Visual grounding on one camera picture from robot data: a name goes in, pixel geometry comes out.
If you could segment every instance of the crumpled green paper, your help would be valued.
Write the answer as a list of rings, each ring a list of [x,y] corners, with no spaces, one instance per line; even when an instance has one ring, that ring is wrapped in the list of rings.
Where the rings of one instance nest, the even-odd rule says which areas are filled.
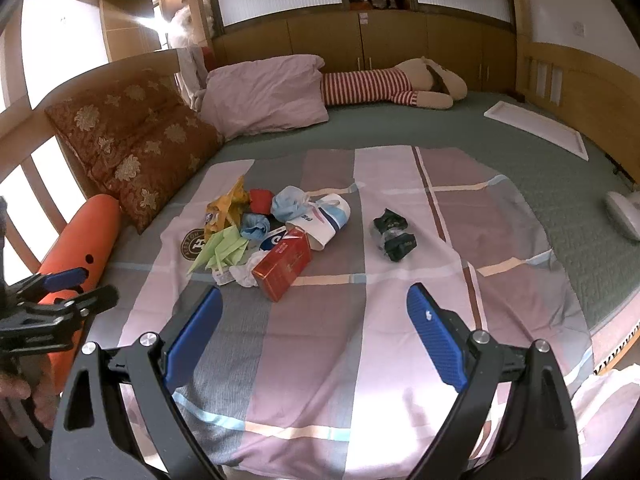
[[[191,274],[205,262],[205,269],[216,266],[220,272],[224,267],[237,265],[242,259],[248,243],[249,240],[240,236],[240,231],[235,225],[222,229],[209,238],[189,268],[188,274]]]

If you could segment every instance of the plush dog toy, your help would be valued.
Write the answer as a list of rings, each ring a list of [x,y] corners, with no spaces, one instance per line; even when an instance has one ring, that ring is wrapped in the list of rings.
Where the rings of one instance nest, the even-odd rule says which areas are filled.
[[[451,108],[466,97],[466,83],[431,59],[416,58],[383,70],[324,74],[326,106],[391,101],[420,108]]]

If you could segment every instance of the plush toy head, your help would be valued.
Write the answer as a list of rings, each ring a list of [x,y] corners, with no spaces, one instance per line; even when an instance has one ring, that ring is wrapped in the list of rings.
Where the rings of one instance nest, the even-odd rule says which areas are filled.
[[[414,91],[448,94],[454,101],[466,97],[465,81],[431,59],[409,59],[396,65],[396,68],[406,74]]]

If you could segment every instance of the green mattress cover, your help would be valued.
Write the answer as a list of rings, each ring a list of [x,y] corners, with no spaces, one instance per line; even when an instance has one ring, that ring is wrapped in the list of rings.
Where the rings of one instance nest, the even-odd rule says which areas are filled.
[[[240,137],[225,145],[215,161],[273,158],[311,148],[393,144],[460,148],[520,189],[544,226],[594,333],[640,285],[640,244],[616,230],[604,206],[607,191],[626,194],[629,190],[588,139],[584,139],[589,153],[586,162],[546,140],[484,117],[501,100],[517,104],[502,94],[469,92],[465,100],[445,111],[395,104],[330,108],[327,123],[283,134]]]

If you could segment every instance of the wall outlet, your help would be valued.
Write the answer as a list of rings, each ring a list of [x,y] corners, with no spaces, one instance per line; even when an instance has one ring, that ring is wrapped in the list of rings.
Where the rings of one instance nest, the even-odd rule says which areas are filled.
[[[574,34],[576,36],[580,36],[584,38],[584,23],[583,22],[574,22]]]

